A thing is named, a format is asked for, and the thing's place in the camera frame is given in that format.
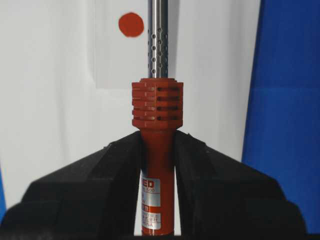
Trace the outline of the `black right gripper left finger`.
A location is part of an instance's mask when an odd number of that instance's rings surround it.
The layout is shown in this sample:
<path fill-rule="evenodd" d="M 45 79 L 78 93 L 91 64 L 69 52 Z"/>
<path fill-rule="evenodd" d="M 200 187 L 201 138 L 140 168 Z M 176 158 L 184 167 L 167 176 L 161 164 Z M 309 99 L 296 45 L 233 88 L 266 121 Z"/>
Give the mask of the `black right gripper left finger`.
<path fill-rule="evenodd" d="M 134 234 L 141 165 L 134 132 L 30 184 L 3 240 L 117 240 Z"/>

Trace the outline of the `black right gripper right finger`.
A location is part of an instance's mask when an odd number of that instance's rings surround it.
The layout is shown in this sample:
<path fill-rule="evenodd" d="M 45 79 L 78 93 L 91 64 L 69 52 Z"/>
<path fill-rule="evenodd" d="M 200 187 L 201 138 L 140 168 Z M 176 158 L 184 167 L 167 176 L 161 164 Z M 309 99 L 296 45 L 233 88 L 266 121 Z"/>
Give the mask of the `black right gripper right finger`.
<path fill-rule="evenodd" d="M 177 131 L 181 234 L 192 240 L 317 240 L 278 182 Z"/>

